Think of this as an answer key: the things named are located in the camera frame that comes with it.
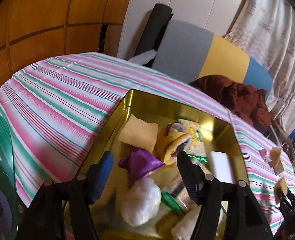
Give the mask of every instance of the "red clothing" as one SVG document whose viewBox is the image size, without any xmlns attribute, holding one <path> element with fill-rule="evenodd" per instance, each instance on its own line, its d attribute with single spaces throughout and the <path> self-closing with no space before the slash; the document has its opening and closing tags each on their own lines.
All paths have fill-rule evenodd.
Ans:
<svg viewBox="0 0 295 240">
<path fill-rule="evenodd" d="M 210 75 L 190 84 L 214 98 L 232 113 L 264 133 L 272 123 L 272 115 L 265 104 L 266 90 Z"/>
</svg>

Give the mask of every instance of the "table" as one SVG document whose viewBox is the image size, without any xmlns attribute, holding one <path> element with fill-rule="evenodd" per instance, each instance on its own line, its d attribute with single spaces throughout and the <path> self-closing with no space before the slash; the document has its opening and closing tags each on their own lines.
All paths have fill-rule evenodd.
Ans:
<svg viewBox="0 0 295 240">
<path fill-rule="evenodd" d="M 72 179 L 109 115 L 129 89 L 196 107 L 230 123 L 245 161 L 250 187 L 273 233 L 283 217 L 273 194 L 281 178 L 259 150 L 275 146 L 261 133 L 201 91 L 171 77 L 99 53 L 52 57 L 18 71 L 0 88 L 0 115 L 9 123 L 17 191 L 28 206 L 46 179 Z M 282 153 L 289 189 L 290 160 Z"/>
</svg>

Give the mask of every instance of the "sponge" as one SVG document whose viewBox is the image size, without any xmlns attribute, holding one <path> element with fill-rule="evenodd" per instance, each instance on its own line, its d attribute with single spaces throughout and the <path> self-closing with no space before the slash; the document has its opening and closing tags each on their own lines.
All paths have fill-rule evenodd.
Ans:
<svg viewBox="0 0 295 240">
<path fill-rule="evenodd" d="M 280 161 L 280 156 L 282 153 L 282 149 L 278 147 L 272 147 L 270 150 L 270 159 L 271 161 L 269 162 L 271 167 L 277 167 Z"/>
<path fill-rule="evenodd" d="M 275 198 L 275 203 L 279 204 L 280 203 L 280 199 L 277 196 L 276 190 L 278 188 L 281 188 L 283 194 L 286 196 L 287 195 L 287 185 L 286 185 L 286 179 L 284 177 L 282 177 L 274 186 L 274 198 Z"/>
<path fill-rule="evenodd" d="M 123 143 L 152 152 L 157 141 L 158 124 L 144 122 L 131 114 L 119 135 Z"/>
</svg>

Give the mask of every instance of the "yellow knit hat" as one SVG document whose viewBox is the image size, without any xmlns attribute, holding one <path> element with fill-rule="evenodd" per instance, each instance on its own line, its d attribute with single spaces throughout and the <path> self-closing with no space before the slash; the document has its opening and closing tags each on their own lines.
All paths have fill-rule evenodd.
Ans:
<svg viewBox="0 0 295 240">
<path fill-rule="evenodd" d="M 180 151 L 185 151 L 190 145 L 192 137 L 185 133 L 179 123 L 170 123 L 163 127 L 157 136 L 156 150 L 166 165 L 176 162 L 176 156 Z"/>
</svg>

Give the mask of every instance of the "white curtain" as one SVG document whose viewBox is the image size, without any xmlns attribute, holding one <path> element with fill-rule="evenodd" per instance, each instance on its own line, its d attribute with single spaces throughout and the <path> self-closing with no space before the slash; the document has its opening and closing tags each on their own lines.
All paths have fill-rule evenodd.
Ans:
<svg viewBox="0 0 295 240">
<path fill-rule="evenodd" d="M 287 0 L 247 0 L 225 37 L 259 62 L 273 78 L 269 110 L 289 134 L 295 128 L 295 11 Z"/>
</svg>

